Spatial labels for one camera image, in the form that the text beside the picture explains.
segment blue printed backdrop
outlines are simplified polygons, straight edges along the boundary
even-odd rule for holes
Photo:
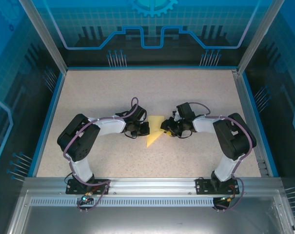
[[[128,65],[203,65],[206,49],[215,58],[222,55],[218,65],[237,65],[270,3],[34,1],[69,66],[108,66],[114,49],[127,54]]]
[[[13,153],[31,161],[58,76],[19,1],[0,0],[0,233],[27,175]]]
[[[295,0],[285,0],[246,75],[278,173],[295,181]]]

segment yellow paper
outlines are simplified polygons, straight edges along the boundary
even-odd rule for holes
[[[147,136],[146,147],[149,147],[164,132],[160,126],[165,121],[165,116],[148,116],[147,121],[150,133]]]

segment speckled tabletop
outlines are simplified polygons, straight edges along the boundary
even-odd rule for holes
[[[67,161],[57,138],[73,117],[105,117],[130,109],[132,97],[148,115],[171,116],[177,105],[198,101],[212,115],[243,111],[230,70],[121,70],[68,71],[39,166],[38,177],[66,176]],[[192,106],[196,114],[202,107]],[[162,134],[146,148],[146,137],[123,134],[98,137],[88,158],[96,177],[199,177],[210,176],[221,160],[216,135],[195,133],[188,139]],[[260,176],[254,152],[237,176]]]

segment gear graphic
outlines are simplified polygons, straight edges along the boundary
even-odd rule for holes
[[[20,16],[20,4],[18,0],[0,0],[0,12],[10,24],[14,25],[15,20]]]
[[[155,15],[160,17],[177,4],[177,0],[128,0],[128,2],[132,5],[132,10],[137,10],[138,14],[142,13],[145,17]]]

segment perforated metal strip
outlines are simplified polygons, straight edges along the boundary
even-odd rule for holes
[[[36,197],[30,206],[75,207],[80,198],[76,197]],[[105,197],[99,207],[212,207],[213,198],[207,197]]]

